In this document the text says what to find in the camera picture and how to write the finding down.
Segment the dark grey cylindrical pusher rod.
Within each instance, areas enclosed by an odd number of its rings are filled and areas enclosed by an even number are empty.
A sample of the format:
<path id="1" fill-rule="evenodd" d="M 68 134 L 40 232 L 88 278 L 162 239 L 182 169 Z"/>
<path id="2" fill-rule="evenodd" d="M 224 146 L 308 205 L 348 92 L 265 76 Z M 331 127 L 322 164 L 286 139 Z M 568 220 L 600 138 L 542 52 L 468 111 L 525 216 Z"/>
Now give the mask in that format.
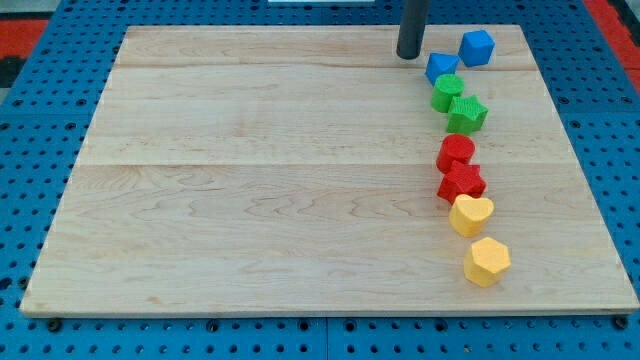
<path id="1" fill-rule="evenodd" d="M 399 25 L 396 55 L 404 60 L 416 59 L 421 52 L 430 0 L 406 0 Z"/>

